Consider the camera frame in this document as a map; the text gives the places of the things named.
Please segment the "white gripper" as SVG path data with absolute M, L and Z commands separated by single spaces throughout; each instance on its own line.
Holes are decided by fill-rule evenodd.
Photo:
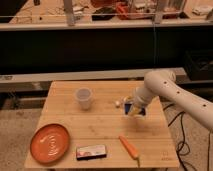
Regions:
M 147 106 L 147 100 L 144 96 L 134 95 L 126 96 L 123 98 L 123 103 L 133 104 L 128 112 L 129 116 L 139 115 L 141 112 L 140 108 L 145 108 Z

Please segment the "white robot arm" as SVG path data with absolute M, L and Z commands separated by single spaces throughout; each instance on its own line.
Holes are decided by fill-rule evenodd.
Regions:
M 156 96 L 162 96 L 179 105 L 198 123 L 213 133 L 213 102 L 192 94 L 176 84 L 172 70 L 153 70 L 144 76 L 144 82 L 135 88 L 129 115 L 137 115 Z

